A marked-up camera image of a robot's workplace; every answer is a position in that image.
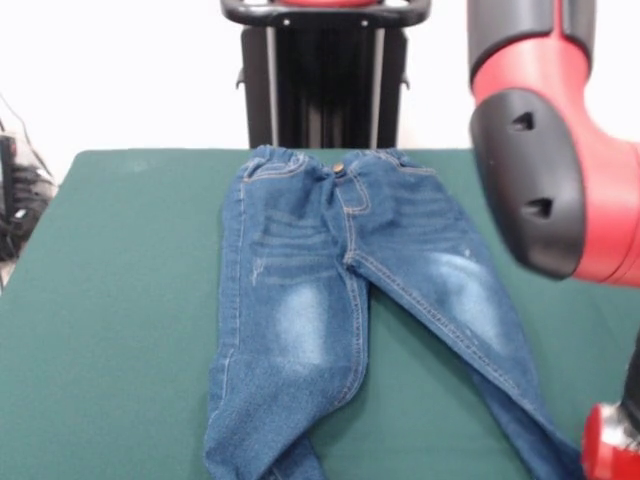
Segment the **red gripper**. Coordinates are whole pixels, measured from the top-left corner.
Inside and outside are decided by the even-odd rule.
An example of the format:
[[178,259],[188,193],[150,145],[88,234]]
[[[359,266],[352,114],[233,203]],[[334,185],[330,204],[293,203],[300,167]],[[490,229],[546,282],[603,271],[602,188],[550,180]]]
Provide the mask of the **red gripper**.
[[597,404],[589,412],[582,466],[587,479],[639,480],[639,432],[620,404]]

